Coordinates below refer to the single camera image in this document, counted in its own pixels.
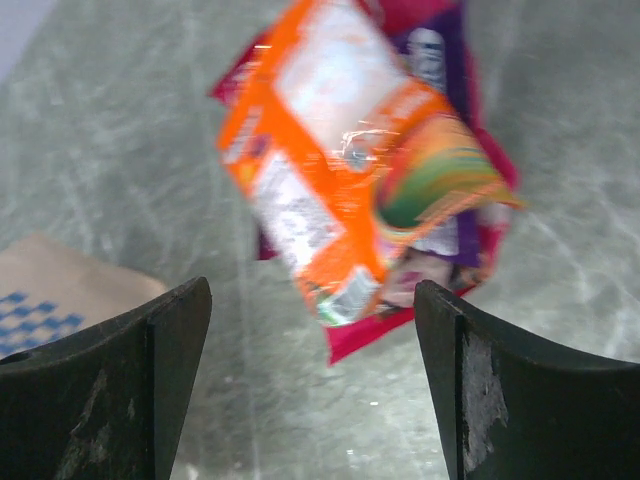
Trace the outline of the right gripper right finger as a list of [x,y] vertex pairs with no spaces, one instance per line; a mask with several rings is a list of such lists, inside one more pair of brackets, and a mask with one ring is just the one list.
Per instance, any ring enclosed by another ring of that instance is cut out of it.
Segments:
[[415,325],[453,479],[635,479],[639,367],[488,314],[431,281]]

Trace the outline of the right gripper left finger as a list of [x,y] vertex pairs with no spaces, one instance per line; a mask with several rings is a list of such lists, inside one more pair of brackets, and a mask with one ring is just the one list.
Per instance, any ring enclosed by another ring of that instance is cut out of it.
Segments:
[[1,362],[1,477],[170,477],[211,318],[193,278]]

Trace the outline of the blue checkered paper bag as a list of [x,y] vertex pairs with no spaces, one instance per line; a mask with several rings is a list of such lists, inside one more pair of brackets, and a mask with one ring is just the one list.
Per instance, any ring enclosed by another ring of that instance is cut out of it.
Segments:
[[32,234],[1,251],[1,356],[92,327],[167,290],[146,274]]

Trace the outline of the purple snack packet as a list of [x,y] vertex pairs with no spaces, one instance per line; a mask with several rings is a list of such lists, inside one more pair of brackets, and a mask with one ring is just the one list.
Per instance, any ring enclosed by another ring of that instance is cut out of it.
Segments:
[[[410,72],[443,93],[459,117],[471,120],[471,99],[466,80],[466,42],[462,3],[414,1],[409,11],[426,9],[426,17],[414,20],[391,42],[406,61]],[[467,210],[418,239],[413,248],[461,266],[479,265],[480,243],[476,214]]]

